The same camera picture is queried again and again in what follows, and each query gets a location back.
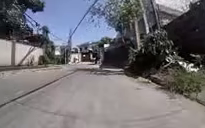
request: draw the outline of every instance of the power line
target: power line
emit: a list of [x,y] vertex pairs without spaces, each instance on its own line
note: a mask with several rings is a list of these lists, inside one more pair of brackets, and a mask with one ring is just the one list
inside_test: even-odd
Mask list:
[[[27,16],[31,21],[33,21],[35,23],[35,27],[40,27],[41,25],[36,21],[34,20],[31,16],[29,16],[28,14],[24,13],[25,16]],[[66,42],[65,40],[63,40],[62,38],[59,38],[58,36],[56,36],[55,34],[53,34],[52,32],[49,33],[51,36],[53,36],[54,38],[58,39],[58,40],[61,40],[61,41],[64,41]]]
[[76,30],[78,29],[78,27],[80,26],[80,24],[83,22],[83,20],[85,19],[85,17],[87,16],[87,14],[90,12],[90,10],[93,8],[93,6],[98,2],[99,0],[95,0],[93,2],[93,4],[88,8],[88,10],[86,11],[86,13],[83,15],[82,19],[79,21],[79,23],[77,24],[77,26],[75,27],[74,31],[72,32],[72,34],[70,34],[70,38],[72,38],[72,36],[75,34]]

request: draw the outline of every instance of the curb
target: curb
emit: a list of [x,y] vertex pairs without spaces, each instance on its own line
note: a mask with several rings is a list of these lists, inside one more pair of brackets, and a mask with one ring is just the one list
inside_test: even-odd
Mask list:
[[0,67],[0,72],[4,71],[16,71],[16,70],[24,70],[24,69],[49,69],[53,67],[52,69],[59,69],[60,67],[56,66],[24,66],[24,67]]

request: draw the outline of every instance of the concrete road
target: concrete road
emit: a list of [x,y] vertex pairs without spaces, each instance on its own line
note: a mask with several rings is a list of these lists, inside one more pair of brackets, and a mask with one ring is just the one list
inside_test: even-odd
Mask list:
[[1,108],[0,128],[205,128],[205,107],[117,70],[83,68]]
[[73,71],[73,66],[0,72],[0,105]]

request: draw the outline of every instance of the sky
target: sky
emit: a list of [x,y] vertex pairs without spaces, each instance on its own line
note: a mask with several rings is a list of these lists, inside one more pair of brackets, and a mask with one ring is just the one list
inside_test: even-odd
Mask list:
[[[46,6],[43,12],[27,13],[42,26],[47,25],[50,31],[67,41],[70,29],[74,29],[80,19],[83,17],[86,10],[92,4],[88,0],[44,0]],[[104,36],[115,37],[116,32],[109,28],[105,22],[101,20],[99,26],[89,22],[89,18],[82,22],[78,30],[73,36],[73,45],[78,45],[85,42],[97,41]],[[62,44],[64,41],[51,39],[55,44]]]

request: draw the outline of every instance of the utility pole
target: utility pole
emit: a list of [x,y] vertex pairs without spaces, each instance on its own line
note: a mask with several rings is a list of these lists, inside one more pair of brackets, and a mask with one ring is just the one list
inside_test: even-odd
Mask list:
[[158,12],[157,12],[157,5],[154,2],[154,0],[151,0],[151,4],[152,4],[152,7],[153,7],[153,12],[154,12],[155,20],[156,20],[157,29],[160,29],[161,27],[160,27],[159,15],[158,15]]
[[[144,8],[144,4],[143,4],[142,0],[139,0],[139,2],[140,2],[142,13],[143,13],[142,19],[143,19],[143,24],[145,27],[145,32],[146,32],[146,34],[148,34],[149,33],[149,25],[148,25],[147,16],[146,16],[146,10]],[[140,49],[141,39],[140,39],[140,31],[139,31],[139,19],[137,17],[134,19],[134,26],[135,26],[137,48]]]
[[71,59],[71,52],[72,52],[72,29],[69,30],[69,39],[68,39],[68,49],[67,49],[67,55],[66,60],[67,62]]

